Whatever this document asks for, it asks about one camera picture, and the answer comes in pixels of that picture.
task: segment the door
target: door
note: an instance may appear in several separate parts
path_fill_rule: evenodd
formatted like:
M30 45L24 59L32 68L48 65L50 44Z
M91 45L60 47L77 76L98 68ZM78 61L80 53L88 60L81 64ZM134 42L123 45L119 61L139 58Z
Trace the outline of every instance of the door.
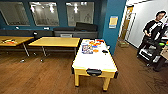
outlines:
M131 15L132 15L132 10L133 10L133 6L127 7L127 12L126 12L126 15L125 15L125 20L124 20L124 24L123 24L122 31L121 31L121 36L120 36L120 38L122 40L125 39L125 35L127 33L128 25L129 25Z

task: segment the blue wall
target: blue wall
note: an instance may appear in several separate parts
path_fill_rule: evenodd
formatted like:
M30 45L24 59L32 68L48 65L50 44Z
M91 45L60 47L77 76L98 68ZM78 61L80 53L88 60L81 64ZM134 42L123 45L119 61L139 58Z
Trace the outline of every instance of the blue wall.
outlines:
M57 11L59 17L59 26L49 26L50 30L53 30L55 27L69 27L68 19L67 19L67 11L66 11L66 2L82 2L83 0L0 0L0 1L10 1L10 2L23 2L25 7L26 14L29 19L30 26L18 26L20 30L44 30L44 27L48 26L36 26L33 16L31 14L29 2L56 2L57 3ZM94 2L94 24L98 25L99 23L99 15L100 15L100 5L101 0L85 0L86 2ZM5 30L15 30L16 26L9 26L6 24L2 14L0 13L0 29Z
M99 25L98 25L98 37L102 38L103 37L103 29L104 29L104 23L105 23L105 16L106 16L106 9L107 9L107 0L102 0L101 2L101 11L100 11L100 20L99 20Z
M107 0L107 9L103 30L103 39L110 46L110 53L113 55L116 47L121 20L125 8L126 0ZM114 29L109 28L111 16L118 16L117 26Z

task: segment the floor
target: floor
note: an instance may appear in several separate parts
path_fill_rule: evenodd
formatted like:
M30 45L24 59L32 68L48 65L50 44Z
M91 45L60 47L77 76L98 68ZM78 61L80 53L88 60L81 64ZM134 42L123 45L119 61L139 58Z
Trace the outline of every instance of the floor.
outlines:
M113 59L119 71L107 92L103 78L80 76L75 87L71 65L74 53L51 53L42 63L42 52L0 52L0 94L168 94L168 67L154 72L136 57L131 45L116 46Z

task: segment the cardboard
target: cardboard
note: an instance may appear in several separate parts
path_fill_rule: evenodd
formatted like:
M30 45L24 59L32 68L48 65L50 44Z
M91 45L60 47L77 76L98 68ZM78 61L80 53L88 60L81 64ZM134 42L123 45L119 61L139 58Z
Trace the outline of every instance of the cardboard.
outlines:
M163 48L160 55L168 60L168 46L167 45Z
M118 41L118 46L122 48L127 48L129 47L129 43L127 43L126 41Z

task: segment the table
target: table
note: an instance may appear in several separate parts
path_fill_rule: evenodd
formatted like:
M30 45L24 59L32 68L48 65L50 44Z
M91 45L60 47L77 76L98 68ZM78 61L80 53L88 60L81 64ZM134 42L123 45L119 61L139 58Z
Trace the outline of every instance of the table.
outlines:
M26 42L30 39L33 39L33 37L0 36L0 41L1 41L0 46L17 46L17 45L23 44L24 50L25 50L27 56L29 56L29 53L26 49L24 42ZM4 43L3 41L5 41L5 40L14 40L15 43L11 43L11 44Z
M75 74L75 86L79 86L79 76L96 76L104 77L103 91L107 91L111 78L116 78L118 71L117 67L111 57L110 52L107 49L105 42L98 45L96 49L99 52L93 52L93 54L83 54L83 45L88 45L93 40L82 40L75 60L73 61L72 71Z
M76 55L76 47L78 46L79 40L80 38L42 37L29 45L42 46L44 56L47 56L44 46L74 47Z

